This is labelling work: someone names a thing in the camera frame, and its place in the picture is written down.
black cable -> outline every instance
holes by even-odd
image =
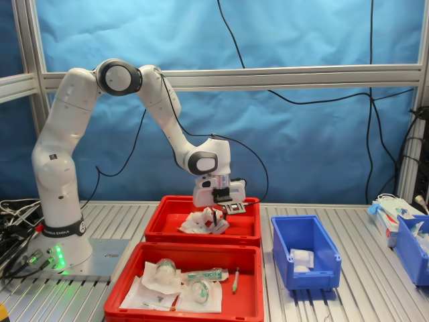
[[[237,53],[239,55],[241,66],[243,68],[246,68],[245,65],[244,65],[243,59],[241,57],[240,49],[239,49],[239,47],[237,45],[237,41],[235,40],[235,36],[234,36],[233,32],[231,31],[231,29],[230,29],[230,27],[229,27],[229,25],[228,25],[228,23],[227,23],[224,15],[223,15],[220,0],[217,0],[217,4],[218,4],[218,7],[219,7],[219,11],[221,13],[222,19],[223,19],[226,27],[228,28],[229,33],[231,34],[231,37],[232,37],[232,39],[234,41],[235,49],[237,50]],[[371,0],[371,17],[370,17],[370,33],[369,33],[369,63],[370,64],[373,63],[373,14],[374,14],[374,0]],[[369,113],[369,120],[368,120],[368,127],[367,127],[367,140],[366,140],[366,144],[367,144],[367,152],[368,152],[368,158],[369,158],[369,163],[370,163],[370,170],[369,170],[369,175],[368,175],[368,179],[367,179],[367,185],[365,187],[365,199],[366,199],[367,203],[368,203],[369,182],[371,180],[371,175],[372,175],[372,172],[373,172],[373,161],[372,161],[372,157],[371,157],[371,151],[369,149],[369,130],[370,130],[370,127],[371,127],[371,115],[372,115],[371,110],[372,110],[372,106],[374,106],[375,114],[377,116],[377,120],[378,120],[378,124],[379,124],[379,132],[380,132],[381,145],[383,146],[383,149],[386,151],[386,153],[389,155],[389,157],[391,158],[391,160],[393,162],[393,165],[395,167],[395,177],[397,178],[398,177],[397,164],[396,164],[395,159],[390,154],[389,150],[386,148],[386,146],[384,144],[382,130],[381,130],[381,122],[379,120],[378,111],[377,111],[377,108],[375,106],[374,101],[380,100],[380,99],[386,99],[388,97],[394,97],[394,96],[397,96],[397,95],[400,95],[400,94],[404,94],[404,93],[407,93],[407,92],[410,92],[410,91],[413,91],[413,89],[409,89],[409,90],[406,90],[406,91],[403,91],[403,92],[400,92],[400,93],[396,93],[396,94],[392,94],[392,95],[388,95],[388,96],[385,96],[385,97],[380,97],[378,99],[373,99],[372,88],[370,87],[369,88],[369,94],[361,92],[361,93],[357,93],[357,94],[354,94],[354,95],[348,95],[348,96],[345,96],[345,97],[339,97],[337,99],[327,99],[327,100],[322,100],[322,101],[295,102],[295,101],[291,101],[290,99],[285,98],[284,96],[280,95],[279,93],[277,93],[275,91],[268,90],[268,92],[270,92],[271,94],[274,94],[275,96],[283,99],[284,101],[289,102],[291,104],[295,104],[295,105],[307,105],[307,104],[316,104],[316,103],[330,103],[330,102],[335,102],[335,101],[341,101],[343,99],[348,99],[348,98],[359,96],[359,95],[365,95],[365,96],[369,97],[370,113]]]
[[[218,7],[219,7],[219,11],[220,11],[220,13],[221,13],[221,16],[222,16],[223,22],[225,22],[225,25],[226,25],[226,27],[228,28],[229,33],[231,34],[231,37],[232,37],[232,39],[233,39],[233,41],[234,41],[235,49],[237,49],[237,53],[238,53],[238,55],[239,55],[239,57],[240,57],[241,66],[242,66],[243,68],[245,68],[245,67],[244,67],[244,63],[243,63],[243,59],[242,59],[241,54],[240,54],[240,49],[239,49],[239,47],[238,47],[238,45],[237,45],[237,42],[235,41],[235,37],[234,37],[233,32],[231,31],[231,29],[230,29],[230,27],[229,27],[229,25],[228,25],[227,21],[225,20],[225,17],[223,16],[222,7],[221,7],[221,2],[220,2],[219,0],[217,0],[217,5],[218,5]]]
[[[3,276],[3,278],[4,279],[13,278],[14,276],[16,276],[16,274],[19,274],[20,272],[25,270],[27,267],[28,267],[28,263],[25,263],[25,264],[21,265],[19,268],[17,268],[16,270],[14,270],[11,274],[9,274],[7,276]]]
[[[95,168],[96,168],[96,170],[97,170],[97,183],[96,183],[96,185],[95,185],[95,188],[94,188],[94,191],[93,191],[93,193],[92,193],[92,195],[91,195],[91,197],[89,197],[89,199],[86,201],[86,203],[81,207],[81,209],[83,209],[90,201],[91,201],[91,199],[94,197],[94,195],[95,195],[95,192],[97,191],[97,188],[99,187],[99,183],[100,183],[100,174],[102,174],[103,176],[109,176],[109,177],[112,177],[112,176],[117,176],[118,174],[120,174],[122,171],[123,171],[123,169],[125,169],[125,167],[127,166],[127,164],[128,164],[128,161],[129,161],[129,159],[131,158],[131,156],[133,155],[133,153],[134,153],[134,150],[135,150],[135,145],[137,144],[137,139],[139,138],[139,134],[140,134],[140,129],[141,129],[141,124],[143,124],[143,119],[145,118],[145,115],[146,115],[146,109],[145,109],[145,111],[143,112],[143,116],[141,117],[141,121],[140,121],[140,125],[139,125],[139,129],[137,130],[137,134],[136,134],[136,136],[135,136],[135,139],[134,139],[134,144],[133,144],[133,149],[131,150],[131,153],[129,154],[129,156],[128,156],[128,158],[127,158],[127,161],[125,161],[125,163],[124,163],[124,165],[123,165],[123,167],[122,167],[122,169],[120,169],[120,171],[118,171],[117,173],[115,173],[115,174],[106,174],[106,173],[104,173],[103,171],[101,171],[100,169],[99,169],[99,167],[98,166],[95,166]]]
[[[228,137],[226,137],[226,136],[220,136],[219,134],[215,134],[215,136],[218,136],[218,137],[220,137],[220,138],[223,138],[223,139],[230,140],[230,141],[236,142],[236,143],[238,143],[238,144],[241,144],[242,146],[244,146],[245,148],[247,148],[250,152],[252,152],[252,153],[256,156],[256,158],[259,160],[259,162],[261,163],[261,165],[262,165],[262,167],[263,167],[263,170],[265,171],[265,177],[266,177],[266,180],[267,180],[267,187],[265,188],[265,193],[263,194],[263,196],[262,196],[261,200],[259,200],[259,201],[255,202],[255,203],[247,203],[246,205],[254,205],[254,204],[256,204],[256,203],[260,203],[260,202],[262,202],[262,201],[265,199],[265,197],[267,196],[267,194],[268,194],[269,179],[268,179],[268,171],[267,171],[267,168],[265,167],[265,164],[262,162],[261,158],[256,154],[256,152],[255,152],[255,151],[253,151],[251,148],[249,148],[249,147],[248,147],[248,146],[246,146],[245,144],[241,143],[240,141],[237,141],[237,140],[235,140],[235,139],[228,138]]]
[[[414,90],[414,89],[407,89],[406,91],[403,91],[403,92],[399,92],[399,93],[395,93],[395,94],[392,94],[392,95],[388,95],[388,96],[380,97],[379,99],[374,99],[374,101],[378,101],[378,100],[380,100],[380,99],[387,99],[387,98],[389,98],[389,97],[398,96],[398,95],[401,95],[401,94],[404,94],[404,93],[411,92],[411,91],[413,91],[413,90]]]
[[[375,106],[375,102],[374,102],[374,100],[372,100],[371,102],[372,102],[372,105],[373,105],[373,107],[374,107],[375,115],[377,116],[378,130],[379,130],[379,133],[380,133],[380,142],[381,142],[381,145],[383,146],[383,149],[386,151],[387,155],[389,156],[389,158],[390,158],[390,159],[391,159],[391,161],[393,162],[393,166],[395,167],[395,174],[394,174],[394,176],[395,176],[395,184],[393,185],[393,192],[396,192],[397,178],[398,178],[398,175],[399,175],[399,171],[398,171],[398,168],[397,168],[396,160],[395,160],[395,158],[390,154],[389,150],[386,148],[386,146],[385,146],[385,144],[384,144],[384,141],[383,141],[383,132],[382,132],[382,130],[381,130],[381,121],[380,121],[380,116],[379,116],[379,114],[378,114],[378,110],[377,110],[377,107]]]
[[[4,267],[2,274],[1,274],[2,280],[4,280],[6,278],[6,276],[10,272],[10,270],[15,266],[15,263],[18,260],[18,258],[20,258],[23,255],[23,253],[27,250],[28,243],[33,236],[34,236],[34,234],[31,233],[28,235],[28,237],[26,239],[23,239],[20,246],[22,246],[22,244],[24,244],[24,245],[21,247],[20,250],[18,250],[16,253],[14,253],[14,255],[12,255],[11,259],[6,263],[6,266]]]
[[[387,185],[395,178],[395,175],[391,176],[390,179],[384,184],[383,188],[377,193],[377,196],[383,193],[383,190],[387,187]]]
[[[411,132],[411,130],[412,130],[412,128],[413,128],[413,126],[414,126],[414,124],[417,122],[417,118],[418,118],[418,116],[416,115],[415,116],[415,118],[412,120],[412,122],[411,122],[411,124],[410,124],[410,126],[408,127],[408,129],[407,129],[407,132],[406,132],[406,134],[405,134],[405,136],[404,136],[404,139],[402,140],[402,143],[401,143],[401,147],[400,147],[400,151],[399,151],[399,154],[398,154],[398,156],[397,156],[397,160],[396,160],[396,164],[397,164],[397,167],[398,167],[398,174],[399,174],[399,168],[401,167],[401,163],[402,163],[402,160],[404,159],[404,150],[405,150],[405,145],[406,145],[406,142],[408,141],[408,140],[410,140],[410,139],[412,139],[412,138],[415,138],[415,137],[411,137],[411,138],[409,138],[408,137],[408,135],[410,134],[410,132]],[[380,195],[382,192],[383,192],[383,190],[384,190],[384,188],[392,181],[392,179],[396,179],[397,180],[397,178],[395,178],[395,175],[393,175],[384,185],[383,185],[383,188],[381,188],[380,189],[380,191],[379,191],[379,193],[378,193],[378,195]]]
[[[236,140],[236,139],[228,138],[227,136],[221,136],[221,135],[219,135],[219,134],[191,134],[191,133],[189,133],[189,132],[188,132],[188,131],[187,131],[187,130],[182,126],[182,124],[180,123],[179,118],[177,117],[176,111],[174,110],[174,106],[173,106],[172,98],[171,98],[171,96],[170,96],[170,92],[169,92],[169,90],[168,90],[168,88],[167,88],[167,84],[166,84],[165,76],[164,76],[163,74],[161,74],[161,77],[162,77],[162,82],[164,83],[164,87],[165,87],[165,89],[166,89],[166,91],[167,91],[167,94],[168,94],[168,99],[170,100],[170,105],[172,106],[172,110],[173,110],[174,117],[176,118],[176,121],[177,121],[177,123],[179,124],[180,128],[183,130],[183,132],[185,132],[185,133],[186,133],[186,134],[188,134],[189,136],[197,136],[197,137],[207,137],[207,136],[209,136],[209,137],[212,137],[212,138],[218,137],[218,138],[223,138],[223,139],[226,139],[226,140],[229,140],[229,141],[233,141],[233,142],[236,142],[236,143],[238,143],[238,144],[241,144],[242,146],[244,146],[246,149],[248,149],[250,152],[252,152],[252,153],[256,156],[256,158],[257,158],[257,159],[259,160],[259,162],[261,163],[261,165],[262,165],[262,167],[263,167],[263,170],[265,171],[265,176],[266,176],[266,180],[267,180],[267,186],[266,186],[266,188],[265,188],[265,193],[264,193],[264,195],[262,196],[262,198],[261,198],[259,201],[255,202],[255,203],[247,203],[246,205],[254,205],[254,204],[256,204],[256,203],[260,203],[260,202],[262,202],[262,201],[266,198],[266,196],[267,196],[267,194],[268,194],[269,179],[268,179],[268,171],[267,171],[267,168],[265,167],[265,164],[263,163],[263,161],[261,160],[261,158],[257,155],[257,153],[256,153],[255,151],[253,151],[251,148],[249,148],[248,146],[246,146],[244,143],[241,143],[240,141],[238,141],[238,140]]]
[[[368,174],[368,179],[367,179],[367,184],[365,186],[365,201],[368,205],[368,188],[369,188],[369,181],[371,179],[371,175],[373,173],[373,159],[371,157],[371,151],[369,150],[369,129],[371,127],[371,116],[372,116],[372,106],[371,103],[369,104],[369,117],[368,117],[368,126],[367,126],[367,139],[366,139],[366,143],[367,143],[367,151],[368,151],[368,158],[369,158],[369,164],[370,169],[369,169],[369,174]]]
[[[413,157],[411,157],[411,156],[404,156],[404,158],[409,158],[409,159],[411,159],[411,160],[416,161],[418,164],[420,164],[420,161],[419,161],[419,160],[417,160],[416,158],[413,158]]]

green led light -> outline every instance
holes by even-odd
[[[59,268],[59,269],[64,268],[66,266],[66,262],[63,259],[63,255],[62,255],[62,252],[61,252],[61,247],[60,246],[55,246],[55,249],[56,249],[56,254],[58,256],[58,260],[60,262],[60,266],[58,266],[57,268]]]

white tissue paper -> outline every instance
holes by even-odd
[[[150,290],[156,290],[163,294],[176,294],[180,293],[181,288],[181,271],[176,270],[176,275],[172,281],[167,285],[160,284],[156,279],[156,264],[149,262],[145,263],[145,270],[141,277],[142,285],[146,286]]]
[[[213,221],[212,209],[207,207],[202,212],[196,211],[190,213],[179,230],[184,233],[213,233],[215,235],[223,233],[229,227],[229,223],[221,218],[222,211],[218,209],[214,209],[214,211],[216,213],[217,225],[212,223],[209,227],[206,226],[207,221]]]
[[[207,302],[204,304],[197,303],[191,293],[192,283],[182,286],[182,292],[176,303],[178,312],[203,312],[203,313],[221,313],[222,312],[222,286],[219,282],[210,282],[205,280],[208,286],[209,294]]]
[[[165,295],[142,285],[141,278],[135,277],[120,309],[141,309],[169,311],[179,293]]]
[[[314,268],[314,253],[308,250],[290,250],[290,255],[294,259],[294,272],[309,272],[304,268]]]

wire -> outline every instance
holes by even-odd
[[[20,272],[22,272],[23,270],[25,270],[28,267],[28,263],[25,263],[23,265],[21,265],[19,268],[17,268],[16,270],[14,270],[11,274],[4,276],[3,278],[13,278],[16,274],[19,274]]]
[[[132,155],[133,155],[133,153],[134,153],[135,146],[136,146],[136,144],[137,144],[137,139],[139,138],[139,134],[140,134],[140,130],[141,130],[141,124],[143,124],[143,119],[145,118],[146,111],[147,111],[147,110],[145,109],[145,111],[143,112],[143,115],[141,116],[141,121],[140,121],[139,129],[137,130],[137,134],[136,134],[135,139],[134,139],[133,149],[131,150],[131,153],[129,154],[129,156],[128,156],[127,160],[125,161],[125,163],[124,163],[124,165],[123,165],[122,169],[120,169],[120,171],[118,171],[118,172],[117,172],[117,173],[115,173],[115,174],[106,174],[106,173],[104,173],[103,171],[101,171],[101,170],[100,170],[100,168],[99,168],[98,166],[95,166],[95,168],[96,168],[96,170],[97,170],[97,183],[96,183],[96,185],[95,185],[95,188],[94,188],[94,191],[93,191],[92,195],[89,197],[89,199],[86,201],[86,203],[81,207],[81,209],[84,209],[84,207],[85,207],[85,206],[86,206],[86,205],[91,201],[91,199],[94,197],[95,192],[97,191],[97,188],[99,187],[99,183],[100,183],[100,174],[102,174],[103,176],[108,176],[108,177],[117,176],[117,175],[118,175],[118,174],[120,174],[120,173],[123,171],[123,169],[125,169],[125,167],[127,166],[129,159],[131,159],[131,156],[132,156]]]
[[[249,148],[248,146],[246,146],[244,143],[241,143],[241,142],[239,142],[239,141],[237,141],[237,140],[235,140],[235,139],[228,138],[228,137],[226,137],[226,136],[220,136],[219,134],[215,134],[215,136],[218,136],[218,137],[220,137],[220,138],[223,138],[223,139],[226,139],[226,140],[230,140],[230,141],[234,141],[234,142],[236,142],[236,143],[238,143],[238,144],[241,144],[242,146],[244,146],[245,148],[247,148],[250,152],[252,152],[252,153],[256,156],[256,158],[259,160],[259,162],[261,163],[261,165],[262,165],[262,167],[263,167],[263,170],[265,171],[265,177],[266,177],[266,180],[267,180],[267,186],[266,186],[266,188],[265,188],[265,193],[263,194],[263,196],[262,196],[261,200],[256,201],[256,202],[254,202],[254,203],[247,203],[246,205],[247,205],[247,206],[249,206],[249,205],[254,205],[254,204],[257,204],[257,203],[262,202],[262,201],[266,198],[266,196],[267,196],[267,194],[268,194],[268,189],[269,189],[269,179],[268,179],[268,171],[267,171],[267,168],[265,167],[265,164],[262,162],[261,158],[256,154],[256,152],[255,152],[255,151],[253,151],[251,148]]]
[[[381,142],[381,145],[383,146],[383,149],[386,151],[387,155],[389,156],[389,158],[393,162],[393,166],[395,168],[395,174],[394,174],[394,176],[395,176],[395,184],[393,186],[393,191],[395,192],[396,191],[396,182],[397,182],[397,178],[398,178],[398,174],[399,174],[399,171],[398,171],[398,168],[397,168],[397,163],[395,161],[395,158],[390,154],[389,150],[386,148],[386,145],[384,144],[384,141],[383,141],[383,132],[381,130],[380,116],[378,114],[378,110],[377,110],[377,107],[375,106],[374,100],[372,100],[371,103],[372,103],[372,105],[374,107],[375,115],[377,116],[377,122],[378,122],[378,129],[379,129],[379,132],[380,132],[380,142]]]
[[[269,178],[268,178],[268,171],[267,171],[267,168],[265,167],[265,164],[263,163],[263,161],[261,160],[261,158],[257,155],[257,153],[256,153],[255,151],[253,151],[251,148],[249,148],[248,146],[246,146],[244,143],[241,143],[240,141],[238,141],[238,140],[236,140],[236,139],[228,138],[227,136],[221,136],[221,135],[219,135],[219,134],[191,134],[191,133],[189,133],[189,132],[188,132],[188,131],[187,131],[187,130],[182,126],[182,124],[180,123],[179,118],[178,118],[178,116],[177,116],[177,114],[176,114],[176,111],[174,110],[174,106],[173,106],[172,98],[171,98],[171,96],[170,96],[170,92],[169,92],[169,90],[168,90],[168,88],[167,88],[167,84],[166,84],[165,76],[164,76],[163,74],[161,74],[161,77],[162,77],[162,82],[164,83],[164,87],[165,87],[165,89],[166,89],[166,91],[167,91],[167,94],[168,94],[168,99],[170,100],[170,105],[172,106],[172,110],[173,110],[174,117],[176,118],[176,121],[177,121],[177,123],[179,124],[180,128],[183,130],[183,132],[185,132],[185,133],[186,133],[186,134],[188,134],[189,136],[197,136],[197,137],[207,137],[207,136],[209,136],[209,137],[212,137],[212,138],[218,137],[218,138],[223,138],[223,139],[226,139],[226,140],[229,140],[229,141],[233,141],[233,142],[236,142],[236,143],[238,143],[238,144],[241,144],[242,146],[244,146],[246,149],[248,149],[250,152],[252,152],[252,153],[256,156],[256,158],[257,158],[257,159],[259,160],[259,162],[261,163],[261,165],[262,165],[262,167],[263,167],[263,170],[265,171],[265,177],[266,177],[266,180],[267,180],[267,186],[266,186],[266,188],[265,188],[265,193],[264,193],[264,195],[262,196],[262,198],[261,198],[259,201],[255,202],[255,203],[247,203],[246,205],[254,205],[254,204],[256,204],[256,203],[260,203],[260,202],[262,202],[262,201],[266,198],[266,196],[267,196],[267,194],[268,194]]]
[[[367,184],[365,186],[365,201],[368,205],[368,188],[369,188],[369,181],[371,180],[371,175],[373,173],[373,159],[371,157],[371,151],[369,149],[369,129],[371,127],[371,115],[372,115],[372,106],[371,103],[369,104],[369,116],[368,116],[368,126],[367,126],[367,139],[366,139],[366,144],[367,144],[367,152],[368,152],[368,158],[369,158],[369,164],[370,164],[370,168],[369,168],[369,174],[368,174],[368,179],[367,179]]]
[[[410,124],[410,126],[408,127],[408,129],[407,129],[407,132],[406,132],[406,134],[405,134],[405,136],[404,136],[404,139],[402,140],[402,143],[401,143],[401,147],[400,147],[400,151],[399,151],[399,154],[398,154],[398,156],[397,156],[397,160],[396,160],[396,164],[397,164],[397,167],[398,167],[398,169],[400,168],[400,166],[401,166],[401,163],[402,163],[402,160],[405,158],[405,156],[403,155],[404,154],[404,150],[405,150],[405,145],[406,145],[406,142],[408,141],[408,140],[410,140],[410,139],[412,139],[412,138],[416,138],[416,137],[408,137],[409,136],[409,134],[410,134],[410,132],[411,132],[411,130],[412,130],[412,128],[413,128],[413,126],[414,126],[414,124],[416,124],[416,122],[417,122],[417,119],[418,119],[418,116],[416,115],[415,116],[415,118],[412,120],[412,122],[411,122],[411,124]],[[383,185],[383,188],[381,188],[381,190],[380,190],[380,192],[378,193],[378,195],[380,195],[382,192],[383,192],[383,190],[384,190],[384,188],[393,180],[393,179],[395,179],[395,180],[397,180],[398,179],[398,177],[395,177],[395,175],[393,175],[384,185]]]
[[[21,209],[18,209],[16,211],[10,211],[10,210],[8,210],[6,208],[3,208],[1,206],[2,203],[6,203],[6,202],[11,203],[11,202],[30,201],[30,200],[37,200],[37,199],[2,200],[2,201],[0,201],[0,209],[3,210],[4,212],[10,214],[10,215],[19,217],[22,221],[24,221],[28,225],[34,227],[34,225],[32,223],[30,223],[29,221],[27,221],[26,219],[24,219],[23,217],[21,217],[21,215],[19,213],[21,211],[23,211],[24,209],[28,209],[28,208],[31,208],[31,207],[34,207],[34,206],[38,205],[40,203],[40,201],[36,201],[35,203],[32,203],[31,205],[28,205],[28,206],[25,206],[25,207],[22,207]]]
[[[411,157],[411,156],[404,156],[404,158],[409,158],[409,159],[411,159],[411,160],[416,161],[418,164],[420,164],[420,161],[419,161],[419,160],[417,160],[416,158],[413,158],[413,157]]]
[[[384,184],[383,188],[377,193],[377,196],[383,193],[383,190],[387,187],[387,185],[395,178],[395,175],[391,176],[390,179]]]
[[[414,90],[414,89],[408,89],[408,90],[403,91],[403,92],[399,92],[399,93],[395,93],[395,94],[392,94],[392,95],[388,95],[388,96],[380,97],[380,98],[378,98],[378,99],[374,99],[374,101],[379,101],[380,99],[387,99],[387,98],[389,98],[389,97],[398,96],[398,95],[401,95],[401,94],[404,94],[404,93],[411,92],[411,91],[413,91],[413,90]]]
[[[241,57],[240,49],[239,49],[239,47],[237,45],[237,41],[235,40],[235,36],[234,36],[233,32],[231,31],[231,29],[230,29],[230,27],[229,27],[229,25],[228,25],[228,23],[227,23],[224,15],[223,15],[220,0],[217,0],[217,4],[218,4],[218,7],[219,7],[219,12],[221,13],[222,19],[223,19],[226,27],[228,28],[229,33],[231,34],[231,37],[232,37],[232,39],[234,41],[235,49],[237,50],[237,53],[239,55],[241,66],[245,69],[246,67],[244,65],[243,58]],[[373,63],[373,14],[374,14],[374,0],[371,0],[371,18],[370,18],[370,34],[369,34],[369,63],[370,64]],[[413,91],[413,90],[414,89],[408,89],[408,90],[402,91],[400,93],[388,95],[388,96],[385,96],[385,97],[380,97],[378,99],[373,99],[372,88],[370,87],[369,88],[369,94],[368,93],[364,93],[364,92],[360,92],[360,93],[353,94],[353,95],[339,97],[337,99],[327,99],[327,100],[321,100],[321,101],[308,101],[308,102],[295,102],[295,101],[292,101],[290,99],[285,98],[284,96],[280,95],[279,93],[277,93],[275,91],[268,90],[268,92],[270,92],[271,94],[274,94],[275,96],[283,99],[286,102],[289,102],[289,103],[295,104],[295,105],[307,105],[307,104],[316,104],[316,103],[330,103],[330,102],[335,102],[335,101],[341,101],[343,99],[349,99],[351,97],[356,97],[356,96],[359,96],[359,95],[365,95],[365,96],[369,97],[370,112],[369,112],[369,119],[368,119],[366,144],[367,144],[367,152],[368,152],[368,158],[369,158],[369,163],[370,163],[370,170],[369,170],[369,175],[368,175],[368,179],[367,179],[367,184],[366,184],[366,187],[365,187],[365,199],[366,199],[366,202],[368,203],[368,188],[369,188],[369,182],[371,180],[371,175],[372,175],[372,172],[373,172],[373,161],[372,161],[372,157],[371,157],[371,151],[369,149],[369,130],[370,130],[370,127],[371,127],[371,115],[372,115],[371,110],[372,110],[372,106],[374,106],[375,114],[377,116],[377,121],[378,121],[378,125],[379,125],[379,132],[380,132],[380,142],[381,142],[381,145],[383,146],[383,149],[386,151],[386,153],[389,155],[389,157],[391,158],[391,160],[393,162],[393,165],[395,167],[395,177],[397,178],[398,177],[397,164],[396,164],[395,159],[390,154],[389,150],[386,148],[386,146],[384,144],[382,130],[381,130],[381,122],[379,120],[378,111],[377,111],[377,108],[375,106],[374,101],[378,101],[380,99],[386,99],[388,97],[394,97],[394,96],[397,96],[397,95],[400,95],[400,94],[404,94],[404,93],[407,93],[407,92],[410,92],[410,91]]]

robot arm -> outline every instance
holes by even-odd
[[[142,66],[139,71],[142,86],[136,94],[167,137],[176,164],[201,176],[195,180],[194,204],[197,207],[222,205],[230,214],[244,212],[245,181],[230,180],[228,141],[209,138],[198,147],[189,143],[177,122],[181,106],[168,80],[153,65]]]
[[[71,155],[84,135],[97,99],[104,93],[137,94],[166,135],[177,165],[201,176],[194,189],[197,207],[221,204],[228,213],[243,212],[245,181],[229,178],[228,141],[209,138],[193,146],[182,133],[172,109],[173,105],[178,117],[178,97],[159,68],[145,65],[137,69],[122,60],[110,59],[94,71],[73,68],[66,73],[33,150],[32,162],[47,225],[64,227],[81,218]]]

